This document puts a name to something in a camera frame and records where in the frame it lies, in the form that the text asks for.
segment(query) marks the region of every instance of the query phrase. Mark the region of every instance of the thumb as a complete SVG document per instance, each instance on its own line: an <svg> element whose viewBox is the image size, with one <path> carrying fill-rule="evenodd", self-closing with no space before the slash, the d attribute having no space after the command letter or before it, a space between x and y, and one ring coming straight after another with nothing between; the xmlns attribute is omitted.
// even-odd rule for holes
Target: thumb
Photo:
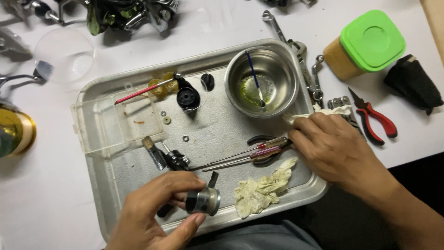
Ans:
<svg viewBox="0 0 444 250"><path fill-rule="evenodd" d="M165 249L179 250L184 248L193 238L199 226L205 221L206 215L203 213L188 216L180 225L163 241Z"/></svg>

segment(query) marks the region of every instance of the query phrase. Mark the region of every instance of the hand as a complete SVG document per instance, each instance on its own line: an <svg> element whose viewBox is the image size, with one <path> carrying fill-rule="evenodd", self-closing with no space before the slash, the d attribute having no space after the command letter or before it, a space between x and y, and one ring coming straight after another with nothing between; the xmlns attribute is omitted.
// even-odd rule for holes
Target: hand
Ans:
<svg viewBox="0 0 444 250"><path fill-rule="evenodd" d="M189 190L202 190L205 181L186 171L167 172L128 194L105 250L179 250L188 244L205 214L192 214L170 235L154 219L160 206L184 207Z"/></svg>
<svg viewBox="0 0 444 250"><path fill-rule="evenodd" d="M359 132L340 115L314 113L297 118L289 132L294 148L322 179L357 196L384 195L399 183Z"/></svg>

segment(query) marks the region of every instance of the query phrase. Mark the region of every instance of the small washer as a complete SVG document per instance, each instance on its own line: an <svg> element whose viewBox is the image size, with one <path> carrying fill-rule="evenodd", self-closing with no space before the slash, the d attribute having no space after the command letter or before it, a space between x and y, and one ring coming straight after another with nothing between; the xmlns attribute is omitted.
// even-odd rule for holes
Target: small washer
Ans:
<svg viewBox="0 0 444 250"><path fill-rule="evenodd" d="M171 123L171 117L165 116L163 118L163 123L166 124L166 125L170 124Z"/></svg>

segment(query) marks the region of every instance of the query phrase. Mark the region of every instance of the white cloth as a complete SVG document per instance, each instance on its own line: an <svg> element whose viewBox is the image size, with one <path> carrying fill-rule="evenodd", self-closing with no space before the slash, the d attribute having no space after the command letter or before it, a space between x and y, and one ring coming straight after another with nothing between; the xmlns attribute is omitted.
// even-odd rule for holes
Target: white cloth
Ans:
<svg viewBox="0 0 444 250"><path fill-rule="evenodd" d="M273 171L270 177L264 176L259 182L253 179L240 181L239 187L234 190L236 208L242 219L251 214L259 214L271 203L279 202L278 193L288 189L288 179L291 176L291 168L299 161L298 157L286 160Z"/></svg>
<svg viewBox="0 0 444 250"><path fill-rule="evenodd" d="M351 114L351 110L352 110L352 106L351 105L345 105L342 107L338 107L338 108L334 108L332 109L321 109L321 107L318 104L313 105L314 108L314 112L321 112L324 113L326 115L333 115L333 114L338 114L338 115L350 115ZM285 113L282 115L282 118L284 118L285 122L293 125L294 119L299 118L299 117L309 117L311 114L306 114L306 115L292 115L289 113Z"/></svg>

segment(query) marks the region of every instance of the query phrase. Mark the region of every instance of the white table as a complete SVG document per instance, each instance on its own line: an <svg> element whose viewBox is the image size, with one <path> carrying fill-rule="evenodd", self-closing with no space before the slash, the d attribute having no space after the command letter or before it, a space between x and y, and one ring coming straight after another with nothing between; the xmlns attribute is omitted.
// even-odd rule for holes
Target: white table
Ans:
<svg viewBox="0 0 444 250"><path fill-rule="evenodd" d="M46 0L53 9L53 1ZM149 24L131 41L110 31L93 37L85 23L70 25L86 34L98 51L100 70L90 79L73 84L48 82L31 84L0 96L9 96L15 105L37 124L37 140L22 157L0 159L0 237L5 250L97 250L105 247L100 234L91 184L84 155L74 134L69 106L76 102L80 89L97 77L185 58L200 53L259 40L276 38L269 24L261 21L270 10L286 35L308 45L307 64L335 39L342 28L371 9L385 11L404 35L407 52L415 55L444 93L444 68L440 61L426 17L419 0L318 0L312 8L293 0L284 9L272 8L260 0L182 0L178 22L167 37L161 37ZM76 18L84 19L81 6ZM31 27L23 23L8 26L34 48L37 41L58 25L45 25L32 16ZM0 58L1 73L30 74L34 61L10 62ZM386 167L397 166L444 151L444 112L435 109L426 116L402 98L389 94L382 82L384 73L365 74L340 82L325 67L319 73L325 100L349 95L348 86L375 110L389 117L399 136L391 141L382 126L371 125L386 141L383 148L373 147Z"/></svg>

